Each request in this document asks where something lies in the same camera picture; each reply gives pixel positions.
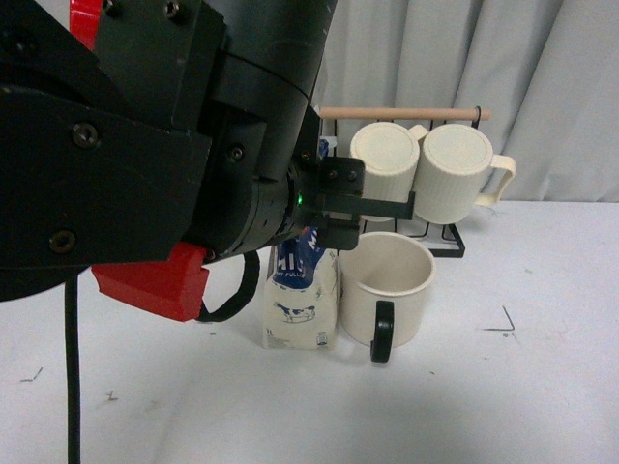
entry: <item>wooden dowel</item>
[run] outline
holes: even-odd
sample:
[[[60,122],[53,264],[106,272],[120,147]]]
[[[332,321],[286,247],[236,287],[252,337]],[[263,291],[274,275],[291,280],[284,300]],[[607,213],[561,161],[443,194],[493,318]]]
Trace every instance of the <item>wooden dowel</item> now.
[[[320,108],[322,119],[423,119],[437,121],[475,121],[476,108]],[[490,119],[490,110],[482,109],[482,121]]]

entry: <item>milk carton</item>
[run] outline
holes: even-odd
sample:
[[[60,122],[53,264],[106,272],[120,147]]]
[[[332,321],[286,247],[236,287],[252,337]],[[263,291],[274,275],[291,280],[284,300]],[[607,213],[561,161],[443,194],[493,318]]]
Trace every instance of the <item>milk carton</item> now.
[[[316,245],[316,229],[272,249],[264,289],[265,348],[329,349],[336,341],[336,253]]]

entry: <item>small debris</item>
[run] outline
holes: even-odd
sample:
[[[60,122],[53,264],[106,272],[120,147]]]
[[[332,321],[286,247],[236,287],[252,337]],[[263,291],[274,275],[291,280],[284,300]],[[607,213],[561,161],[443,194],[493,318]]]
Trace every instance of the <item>small debris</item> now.
[[[41,372],[43,372],[42,367],[39,369],[39,371],[35,374],[35,376],[32,379],[21,379],[19,382],[34,382],[35,380],[37,380],[37,377],[39,377],[39,374],[41,374]]]
[[[507,308],[504,305],[501,307],[503,307],[503,312],[505,312],[505,315],[507,316],[507,320],[510,321],[510,328],[509,329],[484,329],[485,331],[513,332],[516,329],[516,327],[514,326],[514,323],[512,322],[512,318],[510,317],[510,313],[507,312]]]

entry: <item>black mug handle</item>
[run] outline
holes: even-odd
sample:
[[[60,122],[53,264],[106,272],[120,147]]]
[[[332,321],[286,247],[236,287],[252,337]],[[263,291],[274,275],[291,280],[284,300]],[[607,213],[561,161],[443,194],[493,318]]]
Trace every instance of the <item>black mug handle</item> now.
[[[391,355],[391,344],[394,340],[394,302],[376,302],[376,322],[374,324],[374,340],[369,345],[371,361],[386,364]]]

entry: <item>black cable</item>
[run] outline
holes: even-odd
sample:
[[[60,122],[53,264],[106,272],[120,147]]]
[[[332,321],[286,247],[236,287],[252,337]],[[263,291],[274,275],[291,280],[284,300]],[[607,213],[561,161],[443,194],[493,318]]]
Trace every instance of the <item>black cable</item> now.
[[[65,282],[65,350],[67,354],[67,462],[79,464],[80,401],[77,337],[77,275]]]

